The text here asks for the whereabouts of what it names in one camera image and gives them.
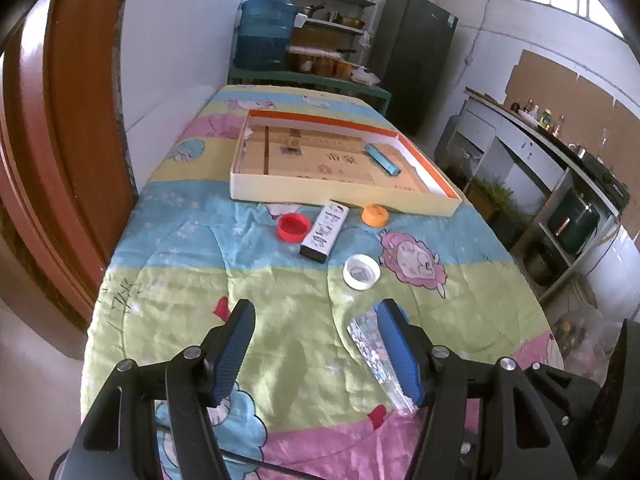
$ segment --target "barcode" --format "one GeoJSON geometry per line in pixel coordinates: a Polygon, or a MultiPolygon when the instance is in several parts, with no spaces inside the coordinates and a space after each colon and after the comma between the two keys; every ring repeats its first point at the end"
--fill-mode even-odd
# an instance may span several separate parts
{"type": "Polygon", "coordinates": [[[302,150],[300,148],[288,148],[287,146],[281,146],[280,154],[302,156],[302,150]]]}

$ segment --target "potted plant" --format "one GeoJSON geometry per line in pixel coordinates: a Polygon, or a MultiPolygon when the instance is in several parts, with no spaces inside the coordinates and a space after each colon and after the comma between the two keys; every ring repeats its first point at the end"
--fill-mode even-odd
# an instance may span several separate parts
{"type": "Polygon", "coordinates": [[[513,199],[513,191],[500,182],[491,183],[486,180],[474,179],[469,191],[468,198],[474,206],[476,203],[471,198],[472,194],[480,194],[485,201],[492,205],[494,211],[488,218],[484,214],[482,217],[489,224],[498,240],[509,251],[530,223],[530,216],[518,207],[513,199]]]}

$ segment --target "red heart print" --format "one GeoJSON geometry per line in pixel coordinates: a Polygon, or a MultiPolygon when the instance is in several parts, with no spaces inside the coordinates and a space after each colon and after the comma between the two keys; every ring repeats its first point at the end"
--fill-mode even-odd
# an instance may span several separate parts
{"type": "Polygon", "coordinates": [[[384,404],[377,405],[369,415],[369,420],[373,425],[373,429],[377,430],[385,420],[386,408],[384,404]]]}
{"type": "Polygon", "coordinates": [[[231,316],[231,312],[229,312],[229,300],[226,296],[218,300],[218,304],[213,313],[226,323],[226,320],[231,316]]]}

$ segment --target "green table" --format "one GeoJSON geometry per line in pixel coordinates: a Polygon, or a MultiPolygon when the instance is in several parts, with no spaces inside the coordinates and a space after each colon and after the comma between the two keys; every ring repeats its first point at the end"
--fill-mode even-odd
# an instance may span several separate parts
{"type": "Polygon", "coordinates": [[[301,74],[299,72],[287,72],[284,70],[242,70],[231,67],[228,76],[229,84],[245,84],[264,81],[286,81],[300,86],[309,86],[314,89],[327,90],[342,95],[355,95],[356,97],[369,96],[376,99],[374,108],[384,116],[391,101],[391,92],[379,86],[364,86],[343,79],[322,77],[314,74],[301,74]]]}

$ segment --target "green plant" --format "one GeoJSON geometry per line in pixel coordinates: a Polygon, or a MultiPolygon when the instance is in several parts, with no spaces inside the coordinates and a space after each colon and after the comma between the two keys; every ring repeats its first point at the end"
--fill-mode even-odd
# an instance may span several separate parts
{"type": "Polygon", "coordinates": [[[479,178],[474,179],[474,184],[495,204],[497,208],[525,228],[531,222],[531,215],[526,214],[518,207],[513,199],[513,191],[500,182],[488,182],[479,178]]]}

